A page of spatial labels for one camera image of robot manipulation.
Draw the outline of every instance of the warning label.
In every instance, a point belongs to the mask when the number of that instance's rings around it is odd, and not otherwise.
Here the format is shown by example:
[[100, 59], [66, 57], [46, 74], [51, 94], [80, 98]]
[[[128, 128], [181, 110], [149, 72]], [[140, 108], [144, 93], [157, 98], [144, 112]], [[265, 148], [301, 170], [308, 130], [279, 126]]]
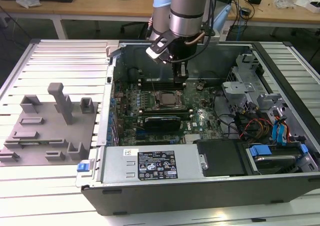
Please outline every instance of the warning label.
[[175, 152], [139, 152], [138, 178], [140, 180], [177, 179], [178, 171]]

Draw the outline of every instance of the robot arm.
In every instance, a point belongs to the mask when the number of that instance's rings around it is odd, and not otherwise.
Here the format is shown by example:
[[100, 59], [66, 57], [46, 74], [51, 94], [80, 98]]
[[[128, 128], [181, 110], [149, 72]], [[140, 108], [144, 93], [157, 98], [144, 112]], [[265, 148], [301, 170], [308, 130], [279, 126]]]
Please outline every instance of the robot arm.
[[[159, 34], [159, 37], [146, 50], [154, 60], [172, 64], [174, 83], [183, 83], [188, 78], [187, 62], [199, 54], [196, 54], [197, 42], [205, 35], [201, 29], [207, 28], [209, 37], [206, 45], [214, 34], [212, 14], [216, 4], [212, 4], [213, 0], [210, 0], [208, 21], [206, 24], [202, 23], [206, 1], [171, 0], [169, 30]], [[154, 21], [166, 22], [166, 19], [156, 18]]]

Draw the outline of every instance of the power cord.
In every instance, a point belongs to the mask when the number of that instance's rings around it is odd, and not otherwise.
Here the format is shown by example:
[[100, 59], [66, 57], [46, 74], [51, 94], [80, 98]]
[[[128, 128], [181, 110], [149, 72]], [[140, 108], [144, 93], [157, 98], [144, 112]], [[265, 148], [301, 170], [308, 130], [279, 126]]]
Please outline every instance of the power cord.
[[209, 31], [209, 36], [208, 36], [208, 39], [204, 45], [204, 47], [196, 54], [192, 55], [192, 56], [189, 56], [185, 59], [181, 59], [181, 60], [168, 60], [167, 62], [168, 63], [182, 63], [182, 62], [185, 62], [185, 61], [188, 61], [188, 60], [191, 60], [193, 58], [195, 58], [196, 56], [200, 55], [202, 52], [204, 52], [204, 50], [208, 47], [209, 43], [210, 43], [210, 40], [211, 40], [211, 37], [212, 37], [212, 32], [214, 30], [214, 22], [215, 22], [215, 9], [216, 9], [216, 2], [217, 0], [214, 0], [214, 5], [212, 4], [213, 0], [210, 0], [210, 7], [209, 7], [209, 14], [208, 14], [208, 19], [210, 18], [211, 16], [211, 26], [210, 26], [210, 31]]
[[310, 58], [310, 60], [308, 61], [308, 63], [311, 63], [311, 61], [313, 60], [313, 58], [316, 56], [316, 54], [320, 51], [320, 47], [313, 53], [312, 57]]
[[25, 31], [25, 29], [23, 29], [20, 24], [12, 18], [12, 16], [9, 15], [9, 13], [0, 5], [0, 9], [11, 19], [15, 22], [15, 24], [26, 34], [26, 36], [31, 40], [32, 37]]

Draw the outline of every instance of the cable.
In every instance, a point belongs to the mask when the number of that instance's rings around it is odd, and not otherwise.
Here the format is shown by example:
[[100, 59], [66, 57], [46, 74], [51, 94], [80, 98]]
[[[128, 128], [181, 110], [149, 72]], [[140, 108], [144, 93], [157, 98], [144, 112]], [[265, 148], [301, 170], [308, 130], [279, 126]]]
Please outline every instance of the cable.
[[202, 38], [204, 38], [205, 35], [206, 35], [206, 33], [203, 31], [200, 35], [197, 36], [196, 39], [194, 39], [194, 40], [192, 40], [192, 41], [186, 41], [185, 44], [186, 44], [186, 45], [196, 44], [199, 40], [201, 40]]
[[238, 25], [238, 33], [236, 34], [236, 41], [239, 41], [239, 37], [240, 37], [240, 27], [241, 27], [241, 22], [242, 22], [242, 17], [241, 17], [241, 8], [240, 8], [240, 24]]
[[256, 9], [255, 9], [254, 5], [252, 5], [249, 1], [247, 1], [247, 0], [244, 0], [244, 1], [245, 1], [246, 3], [248, 3], [248, 4], [252, 7], [252, 9], [253, 9], [252, 16], [249, 16], [248, 18], [244, 18], [244, 17], [243, 17], [243, 19], [249, 20], [249, 19], [251, 19], [251, 18], [255, 15]]
[[181, 59], [181, 60], [168, 60], [167, 62], [168, 63], [182, 63], [182, 62], [185, 62], [185, 61], [188, 61], [188, 60], [191, 60], [193, 58], [195, 58], [196, 56], [200, 55], [202, 52], [204, 52], [204, 50], [208, 47], [209, 43], [210, 43], [210, 40], [211, 40], [211, 37], [212, 37], [212, 31], [214, 30], [214, 22], [215, 22], [215, 9], [216, 9], [216, 2], [217, 0], [214, 0], [214, 6], [212, 4], [213, 0], [210, 0], [210, 7], [209, 7], [209, 14], [208, 14], [208, 18], [210, 18], [211, 16], [211, 12], [212, 12], [212, 17], [211, 17], [211, 26], [210, 26], [210, 32], [209, 32], [209, 36], [208, 36], [208, 39], [204, 45], [204, 47], [196, 54], [192, 55], [192, 56], [189, 56], [185, 59]]
[[26, 49], [26, 46], [24, 46], [22, 43], [19, 43], [19, 42], [15, 41], [15, 40], [8, 39], [2, 28], [0, 28], [0, 31], [1, 31], [1, 33], [3, 34], [5, 40], [11, 41], [11, 42], [13, 42], [13, 43], [15, 43], [15, 44], [18, 44], [18, 45], [22, 46], [22, 47], [23, 47], [23, 50]]
[[311, 61], [313, 60], [313, 58], [316, 56], [316, 54], [318, 53], [318, 51], [320, 50], [320, 47], [313, 53], [312, 57], [310, 58], [310, 60], [308, 61], [308, 63], [311, 63]]
[[15, 19], [13, 19], [13, 18], [9, 15], [9, 13], [6, 12], [6, 10], [5, 10], [1, 5], [0, 5], [0, 8], [1, 8], [1, 10], [2, 10], [8, 17], [10, 17], [11, 20], [13, 20], [13, 21], [16, 23], [16, 25], [17, 25], [17, 26], [27, 35], [27, 37], [31, 40], [32, 37], [25, 31], [25, 29], [23, 29], [23, 28], [20, 26], [20, 24], [17, 23], [17, 21], [16, 21]]

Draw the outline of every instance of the black cable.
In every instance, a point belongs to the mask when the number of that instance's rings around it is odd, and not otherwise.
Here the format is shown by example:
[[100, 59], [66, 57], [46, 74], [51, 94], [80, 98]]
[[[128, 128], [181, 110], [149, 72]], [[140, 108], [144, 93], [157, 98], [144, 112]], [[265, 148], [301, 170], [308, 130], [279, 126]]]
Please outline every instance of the black cable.
[[5, 40], [7, 40], [7, 41], [11, 41], [11, 42], [14, 42], [14, 43], [16, 43], [16, 44], [18, 44], [18, 45], [22, 46], [24, 49], [26, 49], [26, 46], [25, 46], [25, 45], [23, 45], [23, 44], [22, 44], [22, 43], [20, 43], [20, 42], [17, 42], [16, 40], [8, 39], [8, 38], [7, 38], [7, 36], [6, 36], [6, 34], [4, 33], [3, 29], [1, 29], [1, 28], [0, 28], [0, 30], [1, 30], [1, 33], [3, 34], [3, 36], [4, 36]]
[[316, 56], [316, 54], [318, 53], [318, 51], [320, 50], [320, 47], [313, 53], [312, 57], [310, 58], [310, 60], [308, 61], [308, 63], [311, 63], [311, 61], [313, 60], [313, 58]]
[[202, 52], [204, 52], [204, 50], [208, 47], [209, 43], [210, 43], [210, 40], [211, 40], [211, 37], [212, 37], [212, 32], [214, 30], [214, 22], [215, 22], [215, 9], [216, 9], [216, 2], [217, 0], [214, 0], [214, 6], [212, 4], [213, 0], [210, 0], [210, 7], [209, 7], [209, 14], [208, 14], [208, 18], [210, 18], [211, 16], [211, 12], [212, 12], [212, 17], [211, 17], [211, 26], [210, 26], [210, 31], [209, 31], [209, 36], [208, 36], [208, 39], [204, 45], [204, 47], [196, 54], [192, 55], [192, 56], [189, 56], [185, 59], [181, 59], [181, 60], [168, 60], [167, 62], [168, 63], [182, 63], [182, 62], [185, 62], [185, 61], [188, 61], [188, 60], [191, 60], [193, 58], [195, 58], [196, 56], [200, 55]]
[[255, 9], [254, 5], [252, 5], [249, 1], [247, 1], [247, 0], [244, 0], [244, 1], [245, 1], [246, 3], [248, 3], [248, 4], [252, 7], [252, 9], [253, 9], [252, 15], [249, 16], [249, 17], [244, 18], [244, 19], [249, 20], [249, 19], [251, 19], [251, 18], [255, 15], [256, 9]]
[[15, 23], [16, 23], [16, 25], [28, 36], [28, 38], [31, 40], [32, 39], [32, 37], [25, 31], [25, 29], [23, 29], [20, 25], [19, 25], [19, 23], [15, 20], [15, 19], [13, 19], [10, 15], [9, 15], [9, 13], [8, 12], [6, 12], [6, 10], [0, 5], [0, 8], [1, 8], [1, 10], [8, 16], [8, 17], [10, 17], [10, 19], [11, 20], [13, 20]]

